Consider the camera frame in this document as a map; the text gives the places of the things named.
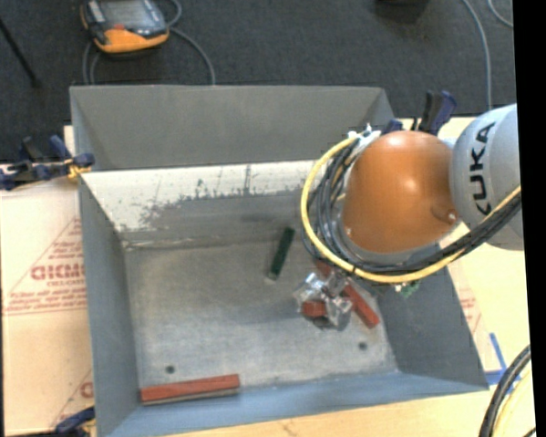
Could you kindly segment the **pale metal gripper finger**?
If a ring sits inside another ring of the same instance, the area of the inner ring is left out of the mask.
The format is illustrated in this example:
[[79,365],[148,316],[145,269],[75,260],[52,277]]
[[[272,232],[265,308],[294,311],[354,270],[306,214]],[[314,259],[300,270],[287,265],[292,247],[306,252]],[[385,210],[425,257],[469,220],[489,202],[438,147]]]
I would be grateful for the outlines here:
[[298,304],[310,301],[322,301],[324,287],[325,283],[317,273],[310,273],[303,283],[294,290],[294,298]]
[[328,327],[343,331],[350,322],[353,303],[348,298],[330,298],[325,301]]

